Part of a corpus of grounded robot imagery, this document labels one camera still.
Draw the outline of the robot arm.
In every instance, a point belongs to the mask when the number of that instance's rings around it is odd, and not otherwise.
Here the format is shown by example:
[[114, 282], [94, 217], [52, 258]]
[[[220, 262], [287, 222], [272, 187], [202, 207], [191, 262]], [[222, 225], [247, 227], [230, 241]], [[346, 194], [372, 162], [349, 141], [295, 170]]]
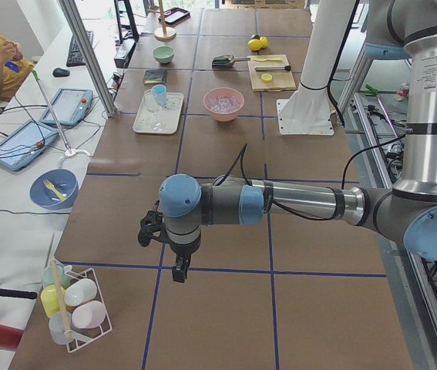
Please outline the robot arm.
[[437, 261], [437, 1], [373, 1], [368, 40], [411, 57], [407, 133], [399, 179], [390, 190], [339, 190], [222, 176], [211, 184], [177, 174], [160, 186], [161, 236], [176, 255], [173, 279], [187, 278], [201, 227], [257, 224], [270, 212], [344, 220]]

